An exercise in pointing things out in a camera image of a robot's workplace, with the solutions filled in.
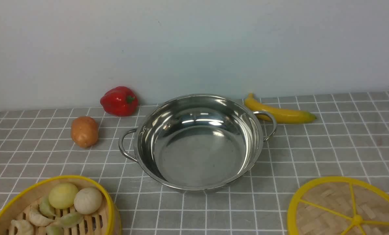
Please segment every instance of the pepper stem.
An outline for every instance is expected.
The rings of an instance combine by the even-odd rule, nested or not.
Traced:
[[[134,97],[132,97],[132,96],[130,96],[130,95],[128,95],[128,96],[126,96],[126,102],[127,103],[132,103],[132,101],[135,99],[135,96]]]

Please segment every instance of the yellow steamer rim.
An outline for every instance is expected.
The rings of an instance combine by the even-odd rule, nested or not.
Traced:
[[[122,228],[120,224],[119,212],[117,211],[117,208],[114,202],[112,201],[109,193],[96,181],[77,175],[58,176],[43,180],[37,184],[30,186],[29,188],[18,194],[2,209],[2,211],[0,211],[0,234],[5,234],[6,230],[10,226],[11,220],[16,219],[16,216],[13,216],[13,214],[17,215],[19,213],[22,213],[25,208],[27,208],[30,204],[47,195],[51,189],[48,188],[47,185],[51,184],[52,186],[55,186],[55,184],[53,184],[55,182],[70,182],[73,184],[79,184],[80,182],[82,182],[86,184],[87,187],[96,187],[106,199],[106,206],[104,211],[106,212],[107,223],[103,224],[103,229],[105,229],[105,235],[121,234]]]
[[[322,177],[293,195],[290,235],[389,235],[389,195],[360,180]]]

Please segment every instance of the white wall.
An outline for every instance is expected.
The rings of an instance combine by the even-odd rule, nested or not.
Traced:
[[[389,89],[389,0],[0,0],[0,110]]]

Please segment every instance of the red bell pepper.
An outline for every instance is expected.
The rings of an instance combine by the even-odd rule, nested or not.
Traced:
[[[118,86],[106,92],[100,99],[100,104],[106,113],[114,116],[130,116],[138,106],[138,99],[131,89]]]

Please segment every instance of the gray tiled tablecloth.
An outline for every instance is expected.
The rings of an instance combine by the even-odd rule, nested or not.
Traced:
[[[287,234],[293,193],[315,177],[344,175],[389,194],[389,92],[262,98],[304,109],[319,119],[280,125],[245,176],[213,194],[181,194],[161,186],[117,148],[156,105],[136,116],[112,117],[101,107],[0,113],[0,210],[32,184],[60,174],[81,174],[102,184],[120,210],[123,234]],[[70,139],[75,117],[92,116],[100,141],[89,150]],[[263,125],[270,130],[270,125]],[[132,139],[125,144],[132,149]]]

